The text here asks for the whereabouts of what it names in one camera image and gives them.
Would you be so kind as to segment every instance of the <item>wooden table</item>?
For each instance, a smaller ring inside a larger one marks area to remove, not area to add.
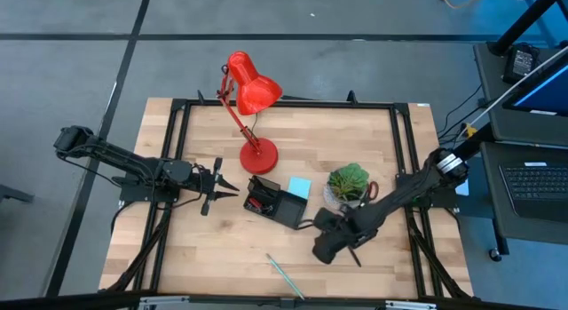
[[[170,104],[171,99],[148,100],[135,148],[137,154],[160,155]],[[428,105],[409,107],[422,165],[428,153],[438,146],[436,130]],[[251,127],[255,117],[241,119]],[[409,169],[402,118],[399,126]],[[312,218],[324,204],[322,189],[329,172],[350,162],[359,163],[369,172],[370,179],[379,183],[379,196],[394,189],[398,171],[386,110],[271,107],[258,115],[255,134],[269,138],[279,149],[278,165],[264,177],[280,183],[284,190],[292,176],[312,181],[305,218]],[[173,211],[159,292],[294,296],[268,263],[265,253],[270,253],[306,297],[417,297],[402,210],[387,218],[376,238],[357,248],[363,267],[355,265],[346,249],[337,253],[332,265],[324,265],[312,255],[313,239],[320,234],[317,229],[294,231],[243,209],[250,177],[239,162],[244,142],[237,125],[222,107],[192,107],[183,159],[212,168],[215,157],[223,157],[224,178],[241,193],[212,203],[207,217],[200,214],[201,203]],[[195,196],[184,191],[180,201]],[[148,206],[135,203],[116,220],[100,288],[115,282],[138,253]],[[430,222],[439,259],[461,288],[471,293],[455,220],[444,210],[432,209]],[[152,256],[149,260],[143,287],[149,285],[154,263]],[[427,291],[432,293],[427,265],[422,256]]]

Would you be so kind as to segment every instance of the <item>pen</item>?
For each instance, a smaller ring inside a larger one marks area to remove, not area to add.
[[[297,294],[302,300],[305,300],[304,295],[302,294],[302,292],[300,292],[300,290],[298,289],[298,287],[296,287],[296,285],[292,282],[292,280],[290,280],[290,278],[284,273],[284,271],[282,271],[282,269],[280,269],[280,267],[278,266],[278,264],[276,263],[276,261],[274,261],[274,259],[272,259],[268,253],[266,253],[266,257],[268,258],[268,260],[270,261],[270,263],[276,268],[276,270],[278,270],[278,272],[279,272],[280,274],[282,274],[282,276],[284,277],[284,280],[286,280],[286,282],[290,285],[290,287],[292,287],[292,289],[294,289],[294,291],[296,292],[296,294]]]

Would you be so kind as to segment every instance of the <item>green plant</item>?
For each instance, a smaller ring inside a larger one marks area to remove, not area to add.
[[[358,163],[350,163],[329,174],[328,184],[338,199],[358,200],[367,190],[366,172]]]

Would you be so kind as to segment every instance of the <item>red desk lamp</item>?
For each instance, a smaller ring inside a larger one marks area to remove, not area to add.
[[[247,126],[244,126],[229,103],[235,81],[239,85],[237,109],[241,115],[253,115],[270,107],[282,95],[282,88],[272,79],[259,75],[245,52],[233,53],[222,69],[225,75],[221,82],[221,90],[217,91],[217,97],[247,139],[247,143],[241,149],[242,167],[252,174],[271,171],[278,161],[278,149],[270,140],[257,138]]]

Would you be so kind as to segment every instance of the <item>red scissors handle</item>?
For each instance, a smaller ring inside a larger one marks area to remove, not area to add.
[[[367,196],[369,200],[374,200],[379,195],[379,184],[376,181],[369,182],[367,187]]]

